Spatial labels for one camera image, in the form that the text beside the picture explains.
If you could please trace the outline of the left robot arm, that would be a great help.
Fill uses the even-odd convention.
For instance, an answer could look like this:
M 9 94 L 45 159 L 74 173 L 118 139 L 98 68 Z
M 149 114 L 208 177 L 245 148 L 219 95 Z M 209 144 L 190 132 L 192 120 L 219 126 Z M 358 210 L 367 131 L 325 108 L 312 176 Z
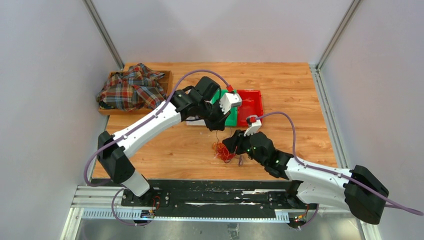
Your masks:
M 132 125 L 113 134 L 101 133 L 96 159 L 112 182 L 130 190 L 140 206 L 149 206 L 153 201 L 151 186 L 130 158 L 158 134 L 190 117 L 203 120 L 210 131 L 223 131 L 231 109 L 240 106 L 242 98 L 228 86 L 228 92 L 212 103 L 214 95 L 221 92 L 220 85 L 207 76 L 195 86 L 173 90 L 169 99 Z

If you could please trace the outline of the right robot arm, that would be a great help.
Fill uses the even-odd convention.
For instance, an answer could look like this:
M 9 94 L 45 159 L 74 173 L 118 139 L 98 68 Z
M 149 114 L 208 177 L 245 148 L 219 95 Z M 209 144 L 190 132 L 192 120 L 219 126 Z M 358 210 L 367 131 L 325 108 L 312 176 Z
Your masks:
M 366 167 L 332 168 L 275 148 L 271 139 L 258 132 L 245 135 L 237 130 L 222 141 L 232 154 L 247 154 L 275 178 L 292 182 L 285 195 L 294 209 L 303 204 L 319 204 L 349 210 L 359 220 L 378 225 L 386 205 L 383 197 L 389 190 Z

